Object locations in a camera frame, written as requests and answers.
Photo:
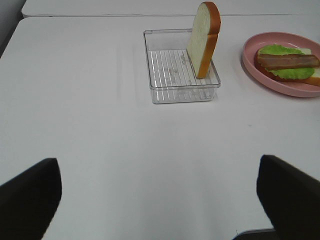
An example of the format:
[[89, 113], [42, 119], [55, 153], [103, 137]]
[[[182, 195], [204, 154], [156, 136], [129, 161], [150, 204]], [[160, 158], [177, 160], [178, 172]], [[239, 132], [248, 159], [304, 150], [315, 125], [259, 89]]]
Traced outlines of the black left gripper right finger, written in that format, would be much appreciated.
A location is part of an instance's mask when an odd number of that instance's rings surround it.
[[318, 180], [274, 155], [263, 155], [256, 192], [280, 239], [320, 238]]

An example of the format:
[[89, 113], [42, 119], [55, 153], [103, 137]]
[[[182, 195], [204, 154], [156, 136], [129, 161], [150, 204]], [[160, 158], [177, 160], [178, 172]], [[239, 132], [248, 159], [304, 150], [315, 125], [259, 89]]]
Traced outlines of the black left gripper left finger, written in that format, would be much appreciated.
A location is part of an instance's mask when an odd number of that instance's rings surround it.
[[40, 240], [62, 197], [57, 159], [46, 158], [0, 186], [0, 238]]

